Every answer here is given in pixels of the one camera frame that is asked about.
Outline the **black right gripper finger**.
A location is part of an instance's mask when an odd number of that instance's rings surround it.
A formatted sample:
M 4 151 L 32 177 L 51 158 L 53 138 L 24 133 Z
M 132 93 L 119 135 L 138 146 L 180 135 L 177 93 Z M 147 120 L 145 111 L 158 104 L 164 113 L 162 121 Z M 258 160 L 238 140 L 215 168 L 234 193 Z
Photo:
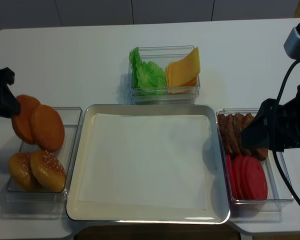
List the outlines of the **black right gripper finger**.
M 241 142 L 245 149 L 266 148 L 271 151 L 281 151 L 282 146 L 278 137 L 278 103 L 268 98 L 246 128 L 241 132 Z

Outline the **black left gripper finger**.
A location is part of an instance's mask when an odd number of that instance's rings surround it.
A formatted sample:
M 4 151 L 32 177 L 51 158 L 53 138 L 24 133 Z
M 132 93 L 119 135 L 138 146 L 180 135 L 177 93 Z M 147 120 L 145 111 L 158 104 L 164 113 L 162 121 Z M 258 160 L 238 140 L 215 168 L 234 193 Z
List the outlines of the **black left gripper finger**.
M 5 118 L 11 118 L 21 112 L 21 104 L 11 92 L 3 94 L 3 108 Z

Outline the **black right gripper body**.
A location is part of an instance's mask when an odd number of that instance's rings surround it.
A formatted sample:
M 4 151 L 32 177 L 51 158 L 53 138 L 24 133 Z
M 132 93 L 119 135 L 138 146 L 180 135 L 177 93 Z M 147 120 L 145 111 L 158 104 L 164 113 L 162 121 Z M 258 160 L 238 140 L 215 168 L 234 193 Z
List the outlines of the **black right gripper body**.
M 277 118 L 281 151 L 300 148 L 300 85 L 295 98 L 278 107 Z

